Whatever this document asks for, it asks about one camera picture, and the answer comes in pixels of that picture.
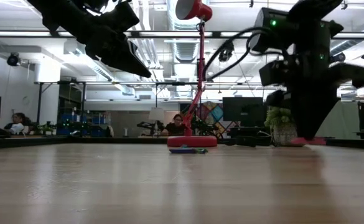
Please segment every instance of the woman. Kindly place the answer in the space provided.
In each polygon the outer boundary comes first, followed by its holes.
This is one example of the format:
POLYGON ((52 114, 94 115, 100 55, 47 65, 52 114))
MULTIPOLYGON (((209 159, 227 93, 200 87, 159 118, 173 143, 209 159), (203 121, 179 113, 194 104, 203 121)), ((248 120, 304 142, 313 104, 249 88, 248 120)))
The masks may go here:
POLYGON ((28 126, 31 120, 24 113, 15 113, 12 116, 12 123, 5 126, 11 134, 20 134, 24 130, 24 126, 28 126))
POLYGON ((174 116, 174 122, 169 123, 161 132, 165 136, 182 136, 184 135, 185 125, 182 124, 183 118, 180 114, 174 116))

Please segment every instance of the ceiling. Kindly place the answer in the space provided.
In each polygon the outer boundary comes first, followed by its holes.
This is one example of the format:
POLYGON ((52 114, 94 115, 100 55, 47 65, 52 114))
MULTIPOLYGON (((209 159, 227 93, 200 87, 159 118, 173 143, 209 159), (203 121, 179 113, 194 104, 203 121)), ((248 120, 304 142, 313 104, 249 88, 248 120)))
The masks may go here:
MULTIPOLYGON (((173 30, 170 15, 172 9, 168 10, 166 0, 147 0, 146 2, 133 0, 133 6, 141 19, 140 26, 133 27, 133 30, 150 29, 150 30, 173 30)), ((176 0, 169 0, 169 6, 174 4, 176 0)), ((288 11, 297 2, 297 0, 255 0, 254 6, 249 7, 249 1, 240 0, 208 0, 208 4, 213 10, 213 17, 206 24, 206 30, 221 31, 239 31, 254 25, 257 13, 262 7, 272 7, 280 10, 288 11)), ((364 30, 364 0, 346 0, 348 7, 346 10, 338 8, 330 13, 325 19, 335 20, 344 26, 345 32, 361 32, 364 30)), ((40 14, 23 0, 0 0, 0 30, 46 30, 42 25, 40 14)), ((81 81, 100 81, 98 75, 89 67, 84 60, 80 60, 75 55, 65 54, 64 46, 66 39, 27 39, 27 38, 0 38, 0 46, 39 46, 59 58, 62 66, 62 76, 77 77, 81 81)), ((153 47, 155 52, 148 52, 142 42, 139 40, 137 44, 141 47, 146 58, 149 54, 155 54, 158 58, 159 65, 163 68, 162 74, 156 81, 183 79, 194 81, 195 65, 187 63, 179 63, 175 59, 175 44, 168 43, 169 39, 153 39, 153 47)), ((224 39, 210 39, 205 43, 205 53, 208 57, 224 42, 224 39)), ((333 41, 332 47, 338 46, 342 41, 333 41)), ((235 62, 245 51, 245 41, 234 41, 235 52, 229 61, 220 63, 214 61, 209 72, 217 73, 229 64, 235 62)), ((189 47, 188 45, 180 45, 180 47, 189 47)), ((364 66, 364 60, 360 57, 364 54, 364 42, 343 51, 347 56, 347 62, 364 66)), ((232 68, 215 82, 260 82, 258 70, 267 62, 276 59, 275 57, 246 57, 239 66, 232 68)), ((112 73, 118 81, 138 80, 135 75, 128 75, 119 70, 109 68, 103 65, 104 69, 112 73)))

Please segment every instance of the wall-mounted camera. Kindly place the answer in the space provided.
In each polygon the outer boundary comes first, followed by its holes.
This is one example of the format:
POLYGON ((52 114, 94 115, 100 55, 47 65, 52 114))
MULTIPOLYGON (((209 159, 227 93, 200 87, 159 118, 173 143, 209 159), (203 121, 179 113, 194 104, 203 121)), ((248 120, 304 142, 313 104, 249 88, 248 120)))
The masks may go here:
POLYGON ((20 66, 21 60, 19 58, 19 53, 11 53, 7 58, 7 64, 13 67, 20 66))

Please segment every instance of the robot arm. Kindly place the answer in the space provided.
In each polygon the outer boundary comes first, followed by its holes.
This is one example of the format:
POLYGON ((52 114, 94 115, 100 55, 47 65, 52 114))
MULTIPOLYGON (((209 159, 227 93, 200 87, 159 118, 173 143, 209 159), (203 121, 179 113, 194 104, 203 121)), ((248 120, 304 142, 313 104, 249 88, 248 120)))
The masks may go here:
POLYGON ((87 9, 98 11, 106 7, 108 0, 28 1, 42 13, 43 25, 52 35, 61 26, 86 45, 86 54, 92 59, 142 77, 151 76, 136 56, 137 47, 123 34, 139 23, 130 0, 119 2, 113 11, 100 16, 91 15, 87 9))

